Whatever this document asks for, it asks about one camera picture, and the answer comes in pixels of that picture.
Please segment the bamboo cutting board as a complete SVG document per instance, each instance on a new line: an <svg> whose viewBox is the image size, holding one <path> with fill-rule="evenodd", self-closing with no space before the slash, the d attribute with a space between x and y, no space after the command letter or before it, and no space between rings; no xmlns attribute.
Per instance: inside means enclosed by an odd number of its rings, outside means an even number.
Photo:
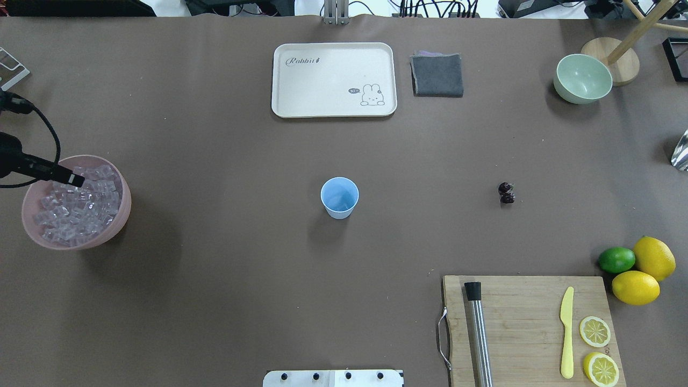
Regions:
<svg viewBox="0 0 688 387"><path fill-rule="evenodd" d="M613 328L604 280L599 276L445 275L442 280L449 328L450 384L476 386L471 307L464 284L480 282L492 382L496 386L590 386L583 358L595 348L578 326L596 316ZM574 289L572 347L574 375L560 373L564 327L560 305Z"/></svg>

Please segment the yellow lemon near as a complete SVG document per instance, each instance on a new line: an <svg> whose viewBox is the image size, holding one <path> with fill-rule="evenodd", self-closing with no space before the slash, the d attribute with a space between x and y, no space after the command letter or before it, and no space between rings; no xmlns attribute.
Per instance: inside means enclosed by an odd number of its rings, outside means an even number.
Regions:
<svg viewBox="0 0 688 387"><path fill-rule="evenodd" d="M655 301L661 293L658 281L639 270L629 270L612 279L612 292L629 305L646 305Z"/></svg>

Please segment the pink bowl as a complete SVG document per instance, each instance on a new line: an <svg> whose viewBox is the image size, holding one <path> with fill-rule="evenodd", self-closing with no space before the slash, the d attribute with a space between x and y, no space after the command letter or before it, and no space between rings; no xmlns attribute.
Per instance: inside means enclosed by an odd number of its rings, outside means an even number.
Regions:
<svg viewBox="0 0 688 387"><path fill-rule="evenodd" d="M31 184L21 208L25 232L37 245L68 252L109 241L130 217L131 191L123 174L99 156L67 157L59 165L83 176L84 186Z"/></svg>

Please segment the cream rabbit tray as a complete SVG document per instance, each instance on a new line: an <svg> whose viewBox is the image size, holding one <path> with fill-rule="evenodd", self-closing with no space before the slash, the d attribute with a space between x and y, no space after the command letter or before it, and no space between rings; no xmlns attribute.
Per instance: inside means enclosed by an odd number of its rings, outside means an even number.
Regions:
<svg viewBox="0 0 688 387"><path fill-rule="evenodd" d="M281 118L388 117L397 109L384 42L300 42L274 51L271 108Z"/></svg>

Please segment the lemon half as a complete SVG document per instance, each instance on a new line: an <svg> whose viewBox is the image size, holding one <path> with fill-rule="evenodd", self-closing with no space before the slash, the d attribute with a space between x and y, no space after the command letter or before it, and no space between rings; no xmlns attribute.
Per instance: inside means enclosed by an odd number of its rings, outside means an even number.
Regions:
<svg viewBox="0 0 688 387"><path fill-rule="evenodd" d="M591 352L583 358L583 372L595 386L616 386L621 377L617 363L600 352Z"/></svg>
<svg viewBox="0 0 688 387"><path fill-rule="evenodd" d="M593 348L604 348L611 341L611 328L608 323L597 316L587 316L578 324L582 340Z"/></svg>

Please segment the wooden cup tree stand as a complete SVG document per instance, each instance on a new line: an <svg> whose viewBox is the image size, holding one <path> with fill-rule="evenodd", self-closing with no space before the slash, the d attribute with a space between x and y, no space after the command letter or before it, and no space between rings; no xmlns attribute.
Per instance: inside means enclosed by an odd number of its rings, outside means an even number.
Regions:
<svg viewBox="0 0 688 387"><path fill-rule="evenodd" d="M623 3L639 20L639 24L622 41L611 37L595 38L588 41L580 52L602 62L609 69L615 87L627 85L638 76L640 61L633 47L651 28L686 33L686 27L659 22L677 3L676 1L660 1L647 16L644 16L632 1Z"/></svg>

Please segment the grey folded cloth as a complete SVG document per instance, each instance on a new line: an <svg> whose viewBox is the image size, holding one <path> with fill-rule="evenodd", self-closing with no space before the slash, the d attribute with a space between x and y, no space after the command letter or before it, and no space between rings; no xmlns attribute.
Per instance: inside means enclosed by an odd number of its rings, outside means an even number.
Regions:
<svg viewBox="0 0 688 387"><path fill-rule="evenodd" d="M416 96L462 97L462 58L459 53L418 51L410 57Z"/></svg>

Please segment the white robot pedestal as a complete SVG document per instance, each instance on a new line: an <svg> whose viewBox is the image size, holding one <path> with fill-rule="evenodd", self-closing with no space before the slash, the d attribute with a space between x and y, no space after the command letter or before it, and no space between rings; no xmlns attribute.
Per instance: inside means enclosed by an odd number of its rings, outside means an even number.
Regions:
<svg viewBox="0 0 688 387"><path fill-rule="evenodd" d="M402 370L388 368L273 370L266 373L263 386L404 386Z"/></svg>

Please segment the yellow lemon far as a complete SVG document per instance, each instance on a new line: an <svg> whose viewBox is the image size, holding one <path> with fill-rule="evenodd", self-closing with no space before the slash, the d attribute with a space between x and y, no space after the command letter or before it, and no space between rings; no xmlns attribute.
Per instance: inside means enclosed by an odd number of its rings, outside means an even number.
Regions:
<svg viewBox="0 0 688 387"><path fill-rule="evenodd" d="M642 236L632 248L635 255L635 267L656 281L663 282L676 270L673 252L663 241Z"/></svg>

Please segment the light blue cup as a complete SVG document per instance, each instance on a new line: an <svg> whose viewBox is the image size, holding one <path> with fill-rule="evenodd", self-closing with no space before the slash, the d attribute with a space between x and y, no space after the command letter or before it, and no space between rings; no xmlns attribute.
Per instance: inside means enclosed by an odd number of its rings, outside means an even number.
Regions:
<svg viewBox="0 0 688 387"><path fill-rule="evenodd" d="M334 219L347 218L359 201L359 189L348 178L334 177L320 189L320 200L325 211Z"/></svg>

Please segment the clear ice cubes pile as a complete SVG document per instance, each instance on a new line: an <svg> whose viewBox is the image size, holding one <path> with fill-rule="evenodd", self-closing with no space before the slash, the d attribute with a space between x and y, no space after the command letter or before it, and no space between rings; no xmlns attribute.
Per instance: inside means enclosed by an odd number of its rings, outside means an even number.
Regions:
<svg viewBox="0 0 688 387"><path fill-rule="evenodd" d="M120 178L113 167L77 166L81 187L52 183L33 216L41 239L62 247L77 247L99 236L114 223L122 203Z"/></svg>

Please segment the lemon half upper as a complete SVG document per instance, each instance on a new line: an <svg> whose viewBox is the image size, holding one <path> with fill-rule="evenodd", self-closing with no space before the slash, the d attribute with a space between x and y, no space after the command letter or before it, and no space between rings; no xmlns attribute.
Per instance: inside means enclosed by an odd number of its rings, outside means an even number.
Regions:
<svg viewBox="0 0 688 387"><path fill-rule="evenodd" d="M611 341L611 328L608 323L597 316L587 316L578 324L582 340L593 348L604 348Z"/></svg>

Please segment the green lime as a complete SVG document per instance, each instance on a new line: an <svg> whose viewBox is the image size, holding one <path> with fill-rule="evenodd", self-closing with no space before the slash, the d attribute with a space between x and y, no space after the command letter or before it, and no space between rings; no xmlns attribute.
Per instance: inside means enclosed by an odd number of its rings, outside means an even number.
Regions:
<svg viewBox="0 0 688 387"><path fill-rule="evenodd" d="M600 253L597 264L609 274L621 274L630 270L636 263L633 250L626 247L611 247Z"/></svg>

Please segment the dark cherry upper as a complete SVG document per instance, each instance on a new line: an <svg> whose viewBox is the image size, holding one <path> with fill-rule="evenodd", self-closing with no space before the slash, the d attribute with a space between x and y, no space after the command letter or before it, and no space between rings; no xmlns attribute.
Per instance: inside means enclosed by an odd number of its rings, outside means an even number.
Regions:
<svg viewBox="0 0 688 387"><path fill-rule="evenodd" d="M497 187L497 191L499 192L500 195L505 195L509 192L512 192L514 189L514 185L512 183L506 183L503 182Z"/></svg>

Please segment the lemon half lower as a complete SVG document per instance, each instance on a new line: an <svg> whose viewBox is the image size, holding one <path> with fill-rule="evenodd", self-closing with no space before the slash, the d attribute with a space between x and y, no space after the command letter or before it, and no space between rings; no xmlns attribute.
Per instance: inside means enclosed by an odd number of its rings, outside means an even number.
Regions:
<svg viewBox="0 0 688 387"><path fill-rule="evenodd" d="M583 358L583 372L595 386L616 386L621 377L617 363L600 352L591 352Z"/></svg>

